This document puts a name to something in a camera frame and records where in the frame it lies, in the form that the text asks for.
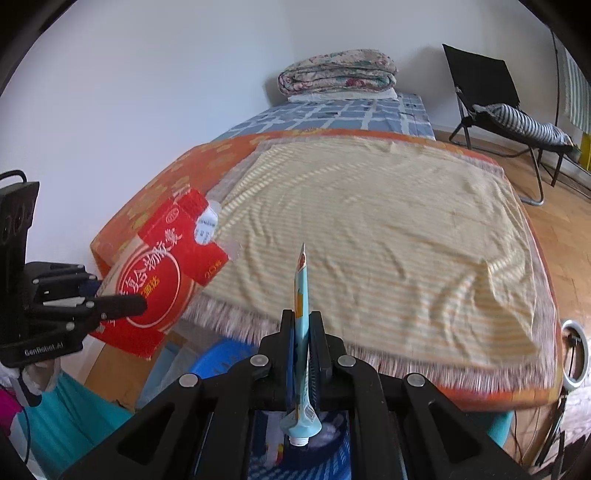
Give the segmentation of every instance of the towel fringe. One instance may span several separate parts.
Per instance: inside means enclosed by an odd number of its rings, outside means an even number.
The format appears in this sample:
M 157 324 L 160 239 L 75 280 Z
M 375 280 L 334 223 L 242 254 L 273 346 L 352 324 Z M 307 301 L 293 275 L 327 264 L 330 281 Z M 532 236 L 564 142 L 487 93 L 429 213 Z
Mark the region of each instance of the towel fringe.
M 182 319 L 223 336 L 245 343 L 259 345 L 261 339 L 279 330 L 279 321 L 241 307 L 198 294 L 189 304 Z M 442 365 L 409 359 L 399 355 L 375 351 L 345 342 L 350 355 L 372 365 L 379 373 L 402 378 L 417 372 L 443 388 L 476 391 L 481 394 L 527 388 L 548 389 L 553 386 L 531 363 L 506 365 L 487 369 Z

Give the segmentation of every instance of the toothpaste tube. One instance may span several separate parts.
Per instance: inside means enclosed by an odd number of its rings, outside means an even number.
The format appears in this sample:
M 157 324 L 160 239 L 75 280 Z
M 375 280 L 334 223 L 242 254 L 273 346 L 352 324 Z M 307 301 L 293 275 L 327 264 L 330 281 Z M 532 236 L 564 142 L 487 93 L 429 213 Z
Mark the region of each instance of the toothpaste tube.
M 308 395 L 308 273 L 306 268 L 306 245 L 301 246 L 300 259 L 295 272 L 295 409 L 281 420 L 283 433 L 289 436 L 293 446 L 308 444 L 322 424 L 310 405 Z

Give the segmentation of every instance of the black folding chair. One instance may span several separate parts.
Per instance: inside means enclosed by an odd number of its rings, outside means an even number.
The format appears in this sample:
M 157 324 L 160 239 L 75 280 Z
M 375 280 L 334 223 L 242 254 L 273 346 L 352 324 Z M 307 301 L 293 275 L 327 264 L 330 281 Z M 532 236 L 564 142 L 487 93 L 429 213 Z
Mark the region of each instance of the black folding chair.
M 449 45 L 443 45 L 443 50 L 445 51 L 449 70 L 456 87 L 457 104 L 460 109 L 460 116 L 462 117 L 460 124 L 449 137 L 449 141 L 461 147 L 472 149 L 468 129 L 470 127 L 479 127 L 500 135 L 501 137 L 526 145 L 526 149 L 511 155 L 494 150 L 487 150 L 486 148 L 474 147 L 474 150 L 485 151 L 505 158 L 519 157 L 523 153 L 529 151 L 534 163 L 535 176 L 538 180 L 540 199 L 534 200 L 529 197 L 521 196 L 519 198 L 522 202 L 528 203 L 529 205 L 542 205 L 544 203 L 544 190 L 542 189 L 542 179 L 540 177 L 540 161 L 542 159 L 543 151 L 547 150 L 558 154 L 556 171 L 560 171 L 563 156 L 570 152 L 572 147 L 542 144 L 531 138 L 522 137 L 515 132 L 506 130 L 494 123 L 487 113 L 476 112 L 474 110 L 474 105 L 486 106 L 493 105 L 494 103 L 505 103 L 519 109 L 519 96 L 517 95 L 515 84 L 507 69 L 506 63 L 503 60 L 492 59 L 483 55 L 458 50 Z M 464 129 L 464 134 L 466 136 L 465 144 L 454 141 L 453 139 L 461 128 Z M 534 148 L 538 148 L 537 158 L 534 155 Z M 556 177 L 552 179 L 551 186 L 554 186 L 555 183 Z

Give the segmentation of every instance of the toothpaste tube cap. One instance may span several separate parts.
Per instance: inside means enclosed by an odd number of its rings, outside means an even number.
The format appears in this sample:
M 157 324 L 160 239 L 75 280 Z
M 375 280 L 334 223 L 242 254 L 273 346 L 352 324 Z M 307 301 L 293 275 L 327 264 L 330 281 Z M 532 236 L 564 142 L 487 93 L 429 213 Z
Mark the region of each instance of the toothpaste tube cap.
M 290 443 L 294 446 L 294 447 L 303 447 L 305 445 L 308 445 L 308 440 L 310 440 L 309 437 L 305 437 L 305 438 L 298 438 L 298 437 L 290 437 Z

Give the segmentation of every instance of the yellow object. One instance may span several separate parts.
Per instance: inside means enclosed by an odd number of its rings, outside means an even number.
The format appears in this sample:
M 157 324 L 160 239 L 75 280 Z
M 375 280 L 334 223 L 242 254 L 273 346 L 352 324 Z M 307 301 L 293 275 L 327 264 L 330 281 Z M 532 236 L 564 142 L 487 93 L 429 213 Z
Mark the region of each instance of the yellow object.
M 273 145 L 226 197 L 218 228 L 248 255 L 205 288 L 216 300 L 273 318 L 293 298 L 285 256 L 305 239 L 318 259 L 311 308 L 330 312 L 327 331 L 346 343 L 482 368 L 537 358 L 518 200 L 449 153 L 359 137 Z
M 579 157 L 579 165 L 585 170 L 589 170 L 591 165 L 591 135 L 583 134 L 581 139 L 581 156 Z

